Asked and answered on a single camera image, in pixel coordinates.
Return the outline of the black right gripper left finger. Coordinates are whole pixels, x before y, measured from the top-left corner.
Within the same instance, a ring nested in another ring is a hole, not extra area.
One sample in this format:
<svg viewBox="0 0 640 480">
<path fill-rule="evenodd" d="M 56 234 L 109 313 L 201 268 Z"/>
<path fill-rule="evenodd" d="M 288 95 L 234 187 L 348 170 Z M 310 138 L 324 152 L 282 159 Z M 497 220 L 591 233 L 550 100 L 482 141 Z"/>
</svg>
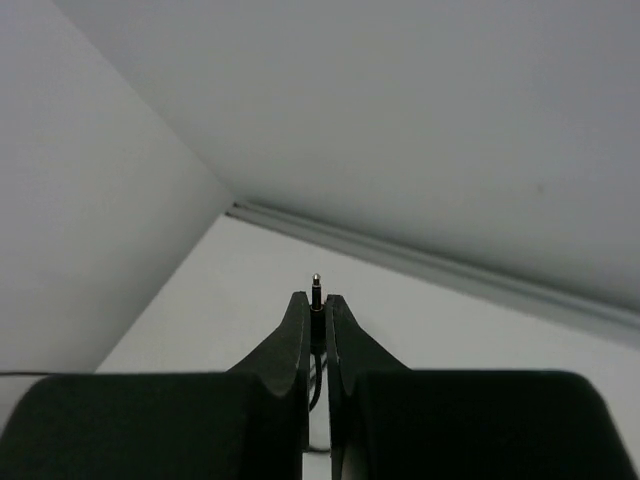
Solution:
<svg viewBox="0 0 640 480">
<path fill-rule="evenodd" d="M 310 308 L 227 371 L 51 375 L 1 436 L 5 479 L 298 479 L 308 443 Z"/>
</svg>

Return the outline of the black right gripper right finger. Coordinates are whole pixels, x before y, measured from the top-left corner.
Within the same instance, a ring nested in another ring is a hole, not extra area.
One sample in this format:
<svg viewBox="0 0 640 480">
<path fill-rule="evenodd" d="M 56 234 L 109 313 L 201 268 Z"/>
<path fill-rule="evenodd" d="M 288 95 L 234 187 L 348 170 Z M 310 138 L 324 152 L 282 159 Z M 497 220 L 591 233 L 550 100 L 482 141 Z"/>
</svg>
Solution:
<svg viewBox="0 0 640 480">
<path fill-rule="evenodd" d="M 335 479 L 634 479 L 600 393 L 562 370 L 413 370 L 325 304 Z"/>
</svg>

